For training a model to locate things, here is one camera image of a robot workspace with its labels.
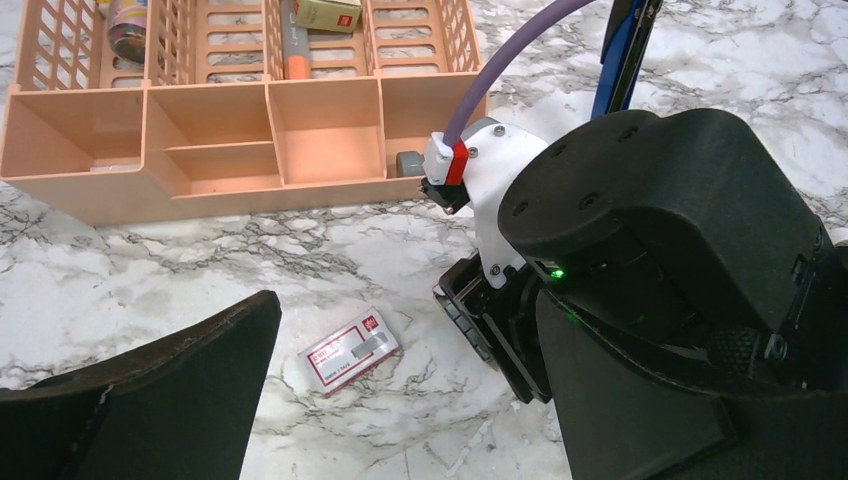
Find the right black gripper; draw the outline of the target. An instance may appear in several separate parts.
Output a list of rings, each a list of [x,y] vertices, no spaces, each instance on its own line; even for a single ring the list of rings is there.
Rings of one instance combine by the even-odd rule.
[[[552,398],[540,298],[636,373],[743,401],[847,400],[847,267],[748,124],[627,110],[554,143],[492,119],[461,137],[477,253],[438,299],[522,402]]]

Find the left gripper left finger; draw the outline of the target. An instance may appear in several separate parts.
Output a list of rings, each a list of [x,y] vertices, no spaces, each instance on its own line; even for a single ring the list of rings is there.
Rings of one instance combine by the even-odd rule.
[[[236,479],[281,320],[262,290],[110,359],[1,393],[5,479]]]

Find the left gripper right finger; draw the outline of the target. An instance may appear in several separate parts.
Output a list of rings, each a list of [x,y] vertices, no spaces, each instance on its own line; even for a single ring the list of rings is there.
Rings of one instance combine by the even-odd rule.
[[[536,321],[575,479],[843,479],[845,392],[663,381],[548,294]]]

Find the red staple box sleeve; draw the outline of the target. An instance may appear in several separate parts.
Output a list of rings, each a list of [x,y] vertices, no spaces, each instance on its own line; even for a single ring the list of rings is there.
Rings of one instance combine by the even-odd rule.
[[[314,389],[333,395],[400,349],[379,311],[370,307],[301,351],[299,357]]]

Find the blue item in organizer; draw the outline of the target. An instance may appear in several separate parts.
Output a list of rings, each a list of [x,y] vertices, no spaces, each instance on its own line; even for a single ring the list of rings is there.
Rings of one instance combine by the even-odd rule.
[[[416,151],[401,151],[396,155],[398,177],[420,177],[425,175],[425,157]]]

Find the orange desk organizer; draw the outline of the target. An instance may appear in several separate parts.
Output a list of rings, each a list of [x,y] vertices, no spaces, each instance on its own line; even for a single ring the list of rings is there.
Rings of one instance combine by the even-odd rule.
[[[367,1],[286,54],[277,1],[23,5],[1,178],[91,225],[416,198],[398,154],[446,126],[482,61],[467,1]]]

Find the yellow box in organizer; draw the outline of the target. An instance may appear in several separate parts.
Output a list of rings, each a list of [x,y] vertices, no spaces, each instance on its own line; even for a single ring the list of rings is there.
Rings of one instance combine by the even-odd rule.
[[[294,0],[296,24],[312,30],[352,33],[362,16],[360,0]]]

